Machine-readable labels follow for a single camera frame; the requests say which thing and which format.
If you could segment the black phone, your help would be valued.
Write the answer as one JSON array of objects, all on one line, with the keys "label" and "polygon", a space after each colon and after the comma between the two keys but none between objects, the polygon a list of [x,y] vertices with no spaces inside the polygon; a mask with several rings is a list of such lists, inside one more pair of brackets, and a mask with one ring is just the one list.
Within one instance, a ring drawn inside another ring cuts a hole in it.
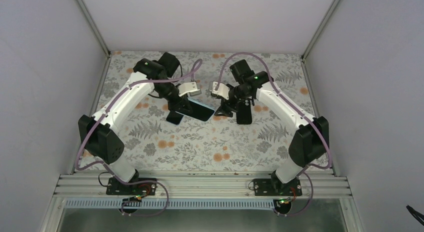
[{"label": "black phone", "polygon": [[169,114],[167,115],[167,117],[165,118],[165,120],[168,123],[171,123],[175,126],[178,126],[181,123],[181,121],[183,120],[183,118],[184,118],[183,114],[171,110],[169,112]]}]

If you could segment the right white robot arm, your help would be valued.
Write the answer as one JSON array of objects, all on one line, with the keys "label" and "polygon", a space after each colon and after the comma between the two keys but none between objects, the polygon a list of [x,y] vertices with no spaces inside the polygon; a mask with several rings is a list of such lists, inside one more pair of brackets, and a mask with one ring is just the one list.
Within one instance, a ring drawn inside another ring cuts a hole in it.
[{"label": "right white robot arm", "polygon": [[267,194],[284,195],[295,188],[297,177],[329,151],[329,122],[321,116],[315,117],[302,110],[277,87],[267,71],[254,73],[246,60],[242,59],[230,66],[237,86],[210,83],[211,96],[221,100],[215,112],[217,117],[232,117],[240,111],[242,101],[257,100],[273,111],[277,117],[295,128],[288,147],[288,158],[270,175]]}]

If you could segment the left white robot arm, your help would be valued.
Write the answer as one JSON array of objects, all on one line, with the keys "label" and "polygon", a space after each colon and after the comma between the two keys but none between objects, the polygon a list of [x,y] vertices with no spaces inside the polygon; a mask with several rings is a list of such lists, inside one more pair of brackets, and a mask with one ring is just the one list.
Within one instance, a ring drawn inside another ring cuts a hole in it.
[{"label": "left white robot arm", "polygon": [[123,157],[125,146],[118,137],[120,127],[136,105],[153,91],[167,100],[171,111],[192,112],[188,94],[198,90],[197,83],[191,81],[179,86],[175,83],[192,78],[201,64],[199,59],[188,74],[173,78],[174,72],[181,67],[173,54],[165,52],[159,60],[143,58],[138,61],[124,86],[105,106],[78,120],[81,146],[77,156],[88,151],[98,157],[100,160],[94,163],[103,165],[119,181],[119,188],[124,193],[134,194],[139,189],[138,172]]}]

